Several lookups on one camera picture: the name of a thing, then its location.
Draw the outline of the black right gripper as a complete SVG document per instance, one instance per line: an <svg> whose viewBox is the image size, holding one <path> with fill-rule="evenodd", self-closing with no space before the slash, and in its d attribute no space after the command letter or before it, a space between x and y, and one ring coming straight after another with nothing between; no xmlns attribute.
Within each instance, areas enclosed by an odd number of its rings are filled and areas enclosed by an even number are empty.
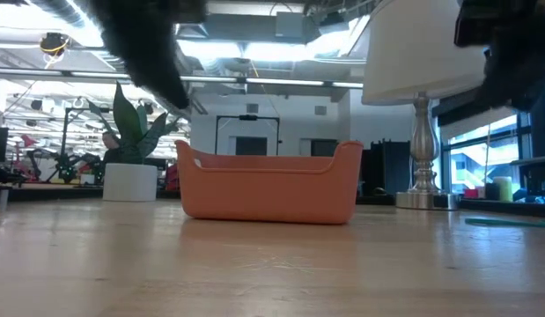
<svg viewBox="0 0 545 317"><path fill-rule="evenodd" d="M531 111L545 93L545 0L498 0L482 104Z"/></svg>

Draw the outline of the black stand pole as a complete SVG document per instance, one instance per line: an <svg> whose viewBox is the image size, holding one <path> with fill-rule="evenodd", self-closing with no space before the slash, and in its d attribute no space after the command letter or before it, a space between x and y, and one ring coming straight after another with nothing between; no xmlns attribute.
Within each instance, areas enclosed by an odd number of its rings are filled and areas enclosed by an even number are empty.
<svg viewBox="0 0 545 317"><path fill-rule="evenodd" d="M545 79L540 82L537 100L531 112L532 156L534 159L545 157ZM545 192L545 162L531 168L532 191L536 194Z"/></svg>

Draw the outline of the silver ceiling duct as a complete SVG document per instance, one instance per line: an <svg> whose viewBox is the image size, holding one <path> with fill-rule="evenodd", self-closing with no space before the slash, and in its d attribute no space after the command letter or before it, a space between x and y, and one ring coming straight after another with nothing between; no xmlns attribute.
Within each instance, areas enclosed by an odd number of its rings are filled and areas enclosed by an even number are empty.
<svg viewBox="0 0 545 317"><path fill-rule="evenodd" d="M209 33L203 24L177 24L175 37L177 39L207 39Z"/></svg>

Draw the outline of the white shade table lamp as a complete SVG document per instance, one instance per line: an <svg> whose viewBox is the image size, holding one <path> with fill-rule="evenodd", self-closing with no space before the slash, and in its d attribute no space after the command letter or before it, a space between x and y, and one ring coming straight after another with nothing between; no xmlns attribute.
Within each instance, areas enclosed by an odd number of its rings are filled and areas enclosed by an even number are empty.
<svg viewBox="0 0 545 317"><path fill-rule="evenodd" d="M456 0L382 0L365 28L363 104L415 109L410 141L415 183L397 193L401 209L455 210L459 203L435 183L440 143L430 112L433 101L472 90L484 79L482 50L453 43L459 11Z"/></svg>

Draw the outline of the black metal frame stand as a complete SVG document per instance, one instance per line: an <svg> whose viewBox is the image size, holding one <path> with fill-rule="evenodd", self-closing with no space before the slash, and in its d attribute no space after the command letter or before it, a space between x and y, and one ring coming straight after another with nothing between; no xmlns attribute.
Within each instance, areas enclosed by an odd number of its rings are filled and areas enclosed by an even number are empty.
<svg viewBox="0 0 545 317"><path fill-rule="evenodd" d="M215 154L235 154L237 136L256 136L268 139L268 156L279 154L280 123L278 117L256 114L218 115L215 121Z"/></svg>

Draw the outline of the black side desk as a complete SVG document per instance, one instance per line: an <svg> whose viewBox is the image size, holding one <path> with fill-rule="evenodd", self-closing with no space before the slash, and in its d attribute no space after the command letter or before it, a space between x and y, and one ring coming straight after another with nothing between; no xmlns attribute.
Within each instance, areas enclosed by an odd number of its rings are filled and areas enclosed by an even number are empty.
<svg viewBox="0 0 545 317"><path fill-rule="evenodd" d="M513 160L510 163L511 166L545 166L545 156L538 158L523 158L518 160Z"/></svg>

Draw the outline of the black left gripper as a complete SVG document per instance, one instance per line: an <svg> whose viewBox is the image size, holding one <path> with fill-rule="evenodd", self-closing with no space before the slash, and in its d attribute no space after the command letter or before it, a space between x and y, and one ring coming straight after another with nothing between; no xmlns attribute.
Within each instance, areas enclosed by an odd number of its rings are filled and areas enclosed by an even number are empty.
<svg viewBox="0 0 545 317"><path fill-rule="evenodd" d="M145 87L178 109L189 106L175 57L178 24L198 24L207 0L89 0L104 45L123 51L136 86Z"/></svg>

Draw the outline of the grey ceiling box unit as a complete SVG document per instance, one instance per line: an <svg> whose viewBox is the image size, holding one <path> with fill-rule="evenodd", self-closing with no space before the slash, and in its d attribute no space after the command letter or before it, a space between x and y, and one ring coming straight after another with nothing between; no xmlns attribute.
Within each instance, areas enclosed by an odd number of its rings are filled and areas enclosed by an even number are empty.
<svg viewBox="0 0 545 317"><path fill-rule="evenodd" d="M304 15L299 12L279 11L276 14L276 37L301 38L304 22Z"/></svg>

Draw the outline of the black cabinet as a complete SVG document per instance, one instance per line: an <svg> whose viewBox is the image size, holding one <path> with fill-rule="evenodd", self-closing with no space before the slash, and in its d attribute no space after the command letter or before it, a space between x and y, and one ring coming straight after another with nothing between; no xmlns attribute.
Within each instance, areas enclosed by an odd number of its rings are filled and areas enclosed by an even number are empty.
<svg viewBox="0 0 545 317"><path fill-rule="evenodd" d="M382 139L371 142L361 158L362 191L365 195L395 195L411 183L410 142Z"/></svg>

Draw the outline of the green roll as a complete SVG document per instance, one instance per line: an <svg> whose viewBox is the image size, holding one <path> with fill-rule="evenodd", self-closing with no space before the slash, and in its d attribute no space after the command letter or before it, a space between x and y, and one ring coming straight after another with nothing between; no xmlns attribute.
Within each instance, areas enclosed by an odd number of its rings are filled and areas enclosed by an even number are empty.
<svg viewBox="0 0 545 317"><path fill-rule="evenodd" d="M493 179L498 186L499 200L501 202L512 202L512 178L510 176L498 176Z"/></svg>

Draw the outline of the person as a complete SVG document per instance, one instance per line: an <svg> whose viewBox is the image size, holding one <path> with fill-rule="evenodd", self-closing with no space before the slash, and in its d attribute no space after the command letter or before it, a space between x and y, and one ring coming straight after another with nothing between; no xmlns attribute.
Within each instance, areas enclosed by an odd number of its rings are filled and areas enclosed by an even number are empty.
<svg viewBox="0 0 545 317"><path fill-rule="evenodd" d="M103 158L103 162L105 164L120 163L121 151L119 139L113 133L106 131L102 134L102 141L107 148Z"/></svg>

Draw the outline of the orange plastic bin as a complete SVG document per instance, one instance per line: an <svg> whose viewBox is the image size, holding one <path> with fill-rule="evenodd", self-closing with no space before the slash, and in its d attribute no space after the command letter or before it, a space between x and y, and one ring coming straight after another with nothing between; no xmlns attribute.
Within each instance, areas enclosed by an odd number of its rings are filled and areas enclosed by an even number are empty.
<svg viewBox="0 0 545 317"><path fill-rule="evenodd" d="M342 225L354 214L363 145L331 157L238 156L176 144L180 199L193 218Z"/></svg>

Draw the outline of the black tubular rig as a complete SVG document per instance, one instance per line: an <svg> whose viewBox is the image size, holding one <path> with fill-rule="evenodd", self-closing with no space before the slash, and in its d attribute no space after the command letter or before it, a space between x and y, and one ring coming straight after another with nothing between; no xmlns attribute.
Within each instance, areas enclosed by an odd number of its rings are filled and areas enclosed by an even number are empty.
<svg viewBox="0 0 545 317"><path fill-rule="evenodd" d="M85 112L91 112L96 115L95 119L80 119L79 116ZM68 153L66 150L67 136L69 132L69 125L75 120L82 122L86 127L95 130L105 130L112 132L112 127L108 121L106 121L102 114L107 113L108 109L98 108L92 110L91 108L76 108L67 107L65 109L65 115L63 119L63 131L62 131L62 145L59 157L56 159L56 171L58 177L64 181L65 184L72 183L77 178L78 169L76 164L84 162L93 171L95 177L95 183L100 183L104 173L104 163L100 156L92 154L91 152L82 152L78 154L76 151Z"/></svg>

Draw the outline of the black yellow ceiling reel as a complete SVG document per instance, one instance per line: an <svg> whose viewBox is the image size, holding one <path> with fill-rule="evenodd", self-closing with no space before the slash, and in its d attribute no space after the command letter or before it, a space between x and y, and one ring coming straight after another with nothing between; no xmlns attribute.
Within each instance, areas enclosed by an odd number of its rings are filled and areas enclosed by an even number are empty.
<svg viewBox="0 0 545 317"><path fill-rule="evenodd" d="M46 33L40 41L40 50L49 56L60 57L70 44L70 36L63 33Z"/></svg>

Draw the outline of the snake plant in white pot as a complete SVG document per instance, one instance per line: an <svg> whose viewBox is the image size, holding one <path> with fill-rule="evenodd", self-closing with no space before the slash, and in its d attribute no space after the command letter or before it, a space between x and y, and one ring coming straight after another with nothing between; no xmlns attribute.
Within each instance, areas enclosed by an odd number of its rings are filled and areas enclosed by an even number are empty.
<svg viewBox="0 0 545 317"><path fill-rule="evenodd" d="M167 113L148 123L143 107L135 107L124 96L117 83L112 113L119 136L115 139L120 158L106 164L103 199L109 202L143 203L157 197L157 167L144 163L158 146L162 136L176 128L176 121L168 122Z"/></svg>

